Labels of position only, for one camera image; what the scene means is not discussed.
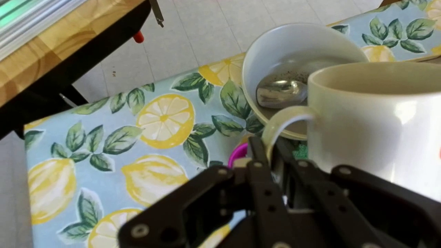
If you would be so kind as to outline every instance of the white mug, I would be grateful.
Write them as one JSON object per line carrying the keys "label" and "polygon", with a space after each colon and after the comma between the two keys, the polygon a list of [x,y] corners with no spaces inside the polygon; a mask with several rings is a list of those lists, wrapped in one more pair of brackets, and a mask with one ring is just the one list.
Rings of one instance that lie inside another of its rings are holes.
{"label": "white mug", "polygon": [[281,132],[307,122],[307,154],[322,171],[348,165],[441,200],[441,67],[347,64],[308,78],[307,107],[274,115],[266,156]]}

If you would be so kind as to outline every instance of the pink object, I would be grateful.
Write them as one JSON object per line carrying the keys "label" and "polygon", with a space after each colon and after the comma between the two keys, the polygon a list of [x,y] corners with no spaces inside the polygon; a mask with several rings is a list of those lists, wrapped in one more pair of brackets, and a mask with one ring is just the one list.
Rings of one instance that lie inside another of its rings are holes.
{"label": "pink object", "polygon": [[234,166],[234,160],[245,158],[248,154],[248,144],[241,144],[235,147],[229,158],[229,167],[231,169]]}

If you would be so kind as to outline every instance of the green leaf print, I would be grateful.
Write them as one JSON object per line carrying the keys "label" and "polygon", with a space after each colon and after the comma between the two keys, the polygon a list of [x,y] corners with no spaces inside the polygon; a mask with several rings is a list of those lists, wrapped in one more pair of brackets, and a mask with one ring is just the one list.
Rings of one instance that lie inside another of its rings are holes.
{"label": "green leaf print", "polygon": [[244,97],[244,93],[233,82],[227,82],[220,92],[222,107],[233,116],[246,119],[251,108]]}
{"label": "green leaf print", "polygon": [[70,159],[74,162],[74,163],[80,163],[82,160],[85,160],[87,158],[89,156],[88,152],[76,152],[70,156]]}
{"label": "green leaf print", "polygon": [[109,98],[103,98],[103,100],[100,100],[98,103],[78,107],[73,112],[77,114],[77,115],[91,115],[91,114],[96,112],[98,109],[100,109],[102,107],[104,107],[107,100]]}
{"label": "green leaf print", "polygon": [[29,149],[36,141],[40,140],[40,137],[42,136],[42,132],[29,132],[25,134],[25,148]]}
{"label": "green leaf print", "polygon": [[87,224],[73,224],[60,231],[59,236],[67,242],[84,242],[91,233],[91,227]]}
{"label": "green leaf print", "polygon": [[99,149],[99,144],[103,138],[103,127],[98,126],[87,136],[87,144],[91,154],[95,154]]}
{"label": "green leaf print", "polygon": [[348,31],[348,25],[333,25],[332,30],[344,35]]}
{"label": "green leaf print", "polygon": [[122,109],[124,105],[125,105],[125,96],[122,93],[110,98],[111,114],[117,114],[118,111]]}
{"label": "green leaf print", "polygon": [[183,143],[183,151],[184,154],[191,158],[195,163],[206,167],[208,163],[208,151],[201,138],[195,138],[190,136],[184,143]]}
{"label": "green leaf print", "polygon": [[387,46],[388,49],[393,49],[398,45],[398,41],[384,41],[384,46]]}
{"label": "green leaf print", "polygon": [[143,92],[140,92],[139,89],[129,92],[127,96],[127,105],[132,111],[133,116],[138,115],[144,103],[146,98],[143,97]]}
{"label": "green leaf print", "polygon": [[390,30],[390,34],[395,38],[395,39],[398,39],[398,41],[401,41],[401,39],[404,39],[404,28],[402,28],[402,25],[401,25],[401,23],[399,23],[399,20],[397,19],[397,20],[394,20],[394,21],[391,21],[390,24],[388,24],[388,30]]}
{"label": "green leaf print", "polygon": [[142,89],[147,93],[154,93],[154,85],[144,85]]}
{"label": "green leaf print", "polygon": [[379,41],[379,39],[376,39],[376,38],[373,38],[370,35],[366,35],[366,34],[362,34],[361,38],[362,38],[364,43],[368,45],[368,46],[369,45],[380,46],[383,43],[381,41]]}
{"label": "green leaf print", "polygon": [[140,133],[142,130],[129,126],[116,130],[106,138],[103,154],[121,155],[129,151]]}
{"label": "green leaf print", "polygon": [[410,0],[401,0],[398,5],[401,8],[401,10],[405,10],[409,8]]}
{"label": "green leaf print", "polygon": [[95,194],[82,189],[78,198],[78,214],[82,224],[95,227],[102,218],[102,207]]}
{"label": "green leaf print", "polygon": [[205,83],[204,78],[198,74],[191,74],[180,79],[173,89],[178,92],[191,92],[200,89]]}
{"label": "green leaf print", "polygon": [[410,52],[410,53],[415,53],[415,54],[421,54],[424,53],[424,47],[416,42],[410,42],[410,41],[401,41],[399,42],[401,47]]}
{"label": "green leaf print", "polygon": [[230,137],[233,133],[241,133],[244,129],[237,125],[233,119],[226,116],[212,116],[212,123],[215,125],[216,130],[224,136]]}
{"label": "green leaf print", "polygon": [[58,236],[67,242],[84,242],[87,240],[91,231],[96,227],[98,221],[102,218],[102,205],[96,196],[96,194],[81,189],[78,202],[77,202],[77,213],[80,221],[76,224],[70,224],[63,228]]}
{"label": "green leaf print", "polygon": [[89,163],[99,171],[114,171],[111,162],[104,155],[92,155]]}
{"label": "green leaf print", "polygon": [[208,166],[209,166],[209,167],[223,167],[224,163],[223,163],[223,162],[219,162],[219,160],[211,160],[211,162],[208,163]]}
{"label": "green leaf print", "polygon": [[216,129],[212,125],[195,125],[193,127],[193,134],[191,137],[194,138],[206,138],[215,134]]}
{"label": "green leaf print", "polygon": [[387,27],[383,25],[379,19],[373,19],[370,23],[369,23],[369,30],[370,30],[370,34],[380,39],[380,41],[384,41],[388,35],[388,31],[387,31]]}
{"label": "green leaf print", "polygon": [[85,141],[85,133],[82,130],[81,123],[74,125],[67,132],[66,137],[66,147],[70,149],[70,152],[78,151]]}
{"label": "green leaf print", "polygon": [[198,98],[206,104],[209,98],[212,97],[213,86],[208,85],[206,82],[198,87]]}
{"label": "green leaf print", "polygon": [[419,10],[424,10],[430,0],[410,0],[412,5],[417,6]]}
{"label": "green leaf print", "polygon": [[51,156],[52,158],[60,158],[60,159],[67,159],[69,158],[69,154],[67,154],[67,151],[62,147],[62,145],[59,145],[59,144],[52,144],[52,147],[51,147]]}
{"label": "green leaf print", "polygon": [[409,41],[424,41],[432,35],[434,21],[431,20],[415,20],[406,27]]}
{"label": "green leaf print", "polygon": [[263,130],[263,125],[259,122],[259,119],[252,115],[249,116],[249,119],[246,121],[246,132],[251,134],[257,134]]}

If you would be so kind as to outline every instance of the lemon slice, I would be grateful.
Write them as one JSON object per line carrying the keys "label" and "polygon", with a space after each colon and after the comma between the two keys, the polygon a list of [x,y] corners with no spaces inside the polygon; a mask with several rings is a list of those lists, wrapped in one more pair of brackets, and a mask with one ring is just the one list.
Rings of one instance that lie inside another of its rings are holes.
{"label": "lemon slice", "polygon": [[369,63],[394,63],[395,59],[386,46],[368,46],[362,49]]}
{"label": "lemon slice", "polygon": [[224,225],[215,231],[198,248],[213,248],[231,232],[230,225]]}
{"label": "lemon slice", "polygon": [[166,94],[153,100],[138,115],[140,141],[154,149],[171,149],[182,145],[193,132],[193,104],[179,96]]}
{"label": "lemon slice", "polygon": [[88,248],[118,248],[117,236],[122,225],[138,216],[140,211],[118,210],[107,217],[102,218],[92,229],[87,239]]}
{"label": "lemon slice", "polygon": [[242,85],[244,54],[231,57],[222,63],[201,67],[198,74],[212,86],[222,87],[229,81],[237,86]]}
{"label": "lemon slice", "polygon": [[41,126],[42,123],[45,123],[49,118],[44,118],[44,119],[38,119],[36,122],[27,123],[25,126],[25,133],[27,133],[29,130],[37,129],[38,126]]}

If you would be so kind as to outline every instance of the screw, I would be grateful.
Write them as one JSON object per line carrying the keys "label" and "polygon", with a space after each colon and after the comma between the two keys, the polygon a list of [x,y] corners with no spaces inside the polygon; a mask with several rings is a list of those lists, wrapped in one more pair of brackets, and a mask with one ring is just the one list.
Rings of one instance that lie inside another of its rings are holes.
{"label": "screw", "polygon": [[136,225],[132,228],[132,238],[133,239],[142,239],[149,235],[149,227],[147,225]]}
{"label": "screw", "polygon": [[273,248],[291,248],[286,243],[275,243],[273,245]]}
{"label": "screw", "polygon": [[229,174],[229,173],[227,173],[224,169],[222,169],[222,170],[217,171],[217,174],[219,174],[219,176],[226,176],[226,174]]}
{"label": "screw", "polygon": [[353,174],[347,167],[342,167],[339,171],[343,176],[351,176]]}
{"label": "screw", "polygon": [[361,248],[381,248],[381,247],[373,243],[365,243],[361,246]]}
{"label": "screw", "polygon": [[307,167],[306,162],[299,162],[299,167]]}

